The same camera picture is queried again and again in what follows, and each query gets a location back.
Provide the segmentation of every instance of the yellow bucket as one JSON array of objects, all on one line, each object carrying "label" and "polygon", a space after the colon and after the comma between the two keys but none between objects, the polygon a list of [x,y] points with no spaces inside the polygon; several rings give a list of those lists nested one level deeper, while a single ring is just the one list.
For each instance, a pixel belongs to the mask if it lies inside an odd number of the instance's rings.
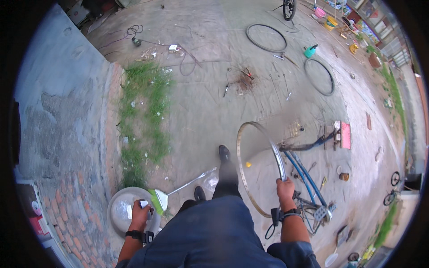
[{"label": "yellow bucket", "polygon": [[333,17],[328,16],[328,19],[325,22],[325,28],[328,29],[328,31],[332,31],[337,25],[338,22]]}]

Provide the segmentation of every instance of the black shoe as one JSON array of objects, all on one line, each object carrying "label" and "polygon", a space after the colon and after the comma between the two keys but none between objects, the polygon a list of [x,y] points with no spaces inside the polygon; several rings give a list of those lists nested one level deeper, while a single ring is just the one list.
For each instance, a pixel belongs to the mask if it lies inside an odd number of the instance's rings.
[{"label": "black shoe", "polygon": [[201,186],[197,186],[195,187],[195,190],[193,192],[193,196],[195,198],[195,201],[200,201],[200,200],[207,200],[205,198],[205,193],[204,190],[202,189]]},{"label": "black shoe", "polygon": [[221,159],[221,162],[229,160],[231,157],[230,151],[225,145],[219,146],[219,158]]}]

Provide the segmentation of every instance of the pink bucket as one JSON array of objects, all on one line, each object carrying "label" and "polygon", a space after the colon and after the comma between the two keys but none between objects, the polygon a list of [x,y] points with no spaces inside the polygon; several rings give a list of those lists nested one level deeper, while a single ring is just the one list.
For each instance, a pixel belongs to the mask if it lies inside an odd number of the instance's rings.
[{"label": "pink bucket", "polygon": [[323,9],[321,8],[316,8],[316,10],[314,11],[314,14],[318,18],[323,18],[324,16],[326,16],[326,12],[324,12]]}]

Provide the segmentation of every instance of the green broom bristles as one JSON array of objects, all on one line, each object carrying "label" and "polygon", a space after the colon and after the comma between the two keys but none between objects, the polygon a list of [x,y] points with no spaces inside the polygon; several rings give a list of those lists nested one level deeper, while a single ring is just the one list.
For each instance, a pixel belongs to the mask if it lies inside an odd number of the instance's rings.
[{"label": "green broom bristles", "polygon": [[163,212],[164,212],[164,210],[162,209],[162,206],[161,206],[161,202],[159,201],[159,199],[158,199],[158,196],[157,196],[157,193],[155,192],[155,190],[153,190],[153,189],[148,189],[148,192],[151,194],[151,201],[152,201],[152,204],[154,205],[154,209],[155,209],[155,211],[159,214],[159,215],[162,215],[163,214]]}]

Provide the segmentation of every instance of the green spray bottle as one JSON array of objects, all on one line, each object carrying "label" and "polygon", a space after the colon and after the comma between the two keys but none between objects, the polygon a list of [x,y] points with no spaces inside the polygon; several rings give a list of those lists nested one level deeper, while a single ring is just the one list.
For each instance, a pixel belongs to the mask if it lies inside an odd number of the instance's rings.
[{"label": "green spray bottle", "polygon": [[318,46],[318,44],[315,44],[314,46],[312,46],[312,47],[310,47],[310,48],[308,48],[305,52],[304,52],[304,55],[307,57],[307,58],[310,58],[311,56],[313,56],[314,55],[314,53],[316,52],[316,47]]}]

